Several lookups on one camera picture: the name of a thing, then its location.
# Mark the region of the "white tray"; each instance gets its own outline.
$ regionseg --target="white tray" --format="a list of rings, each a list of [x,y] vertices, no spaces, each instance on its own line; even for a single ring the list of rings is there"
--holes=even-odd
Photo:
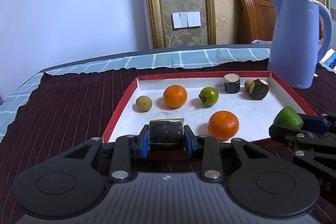
[[[237,94],[229,94],[224,90],[223,77],[228,73],[235,73],[241,77],[241,89]],[[245,91],[245,80],[250,78],[263,78],[268,82],[269,92],[263,100],[253,100]],[[163,102],[163,92],[170,85],[181,85],[187,90],[187,101],[180,108],[169,108]],[[218,102],[212,107],[205,107],[198,98],[200,91],[206,86],[215,87],[219,92]],[[152,99],[153,106],[148,112],[141,112],[135,106],[136,99],[141,95]],[[138,135],[145,124],[155,119],[184,118],[184,124],[189,125],[195,135],[208,135],[208,120],[211,115],[220,110],[227,110],[239,120],[239,130],[234,137],[253,142],[269,138],[268,128],[285,106],[293,107],[298,113],[315,115],[310,106],[291,87],[269,71],[189,72],[139,76],[127,88],[117,105],[103,134],[103,141],[114,142],[123,135]]]

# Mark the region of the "mandarin orange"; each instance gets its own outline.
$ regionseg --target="mandarin orange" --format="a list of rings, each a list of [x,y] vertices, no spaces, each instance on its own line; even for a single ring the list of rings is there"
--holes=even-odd
[[[236,115],[229,111],[214,113],[208,122],[208,131],[211,136],[220,141],[232,138],[239,129],[239,121]]]
[[[163,93],[163,100],[168,107],[180,107],[187,100],[187,91],[180,85],[171,85]]]

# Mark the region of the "blue kettle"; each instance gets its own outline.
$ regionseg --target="blue kettle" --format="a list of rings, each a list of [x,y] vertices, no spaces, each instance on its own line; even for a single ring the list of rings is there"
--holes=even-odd
[[[277,15],[268,61],[288,85],[307,89],[315,67],[329,49],[332,21],[329,10],[316,0],[271,0]],[[324,22],[324,40],[319,50],[319,15]]]

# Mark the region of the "green lime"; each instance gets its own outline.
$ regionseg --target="green lime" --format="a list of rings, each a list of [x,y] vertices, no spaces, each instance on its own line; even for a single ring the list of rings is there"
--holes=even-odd
[[[201,90],[198,96],[202,103],[207,106],[213,106],[218,101],[218,91],[210,86]]]
[[[301,129],[303,120],[297,112],[290,106],[285,106],[275,117],[274,124],[284,127]]]

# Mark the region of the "kettle handle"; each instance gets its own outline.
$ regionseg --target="kettle handle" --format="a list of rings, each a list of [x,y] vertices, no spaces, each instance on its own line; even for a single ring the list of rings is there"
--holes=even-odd
[[[330,42],[331,42],[331,35],[332,35],[332,19],[329,10],[325,7],[321,2],[316,1],[316,4],[319,6],[319,12],[322,16],[323,23],[324,23],[324,39],[322,46],[317,54],[317,63],[321,61],[321,59],[326,55]]]

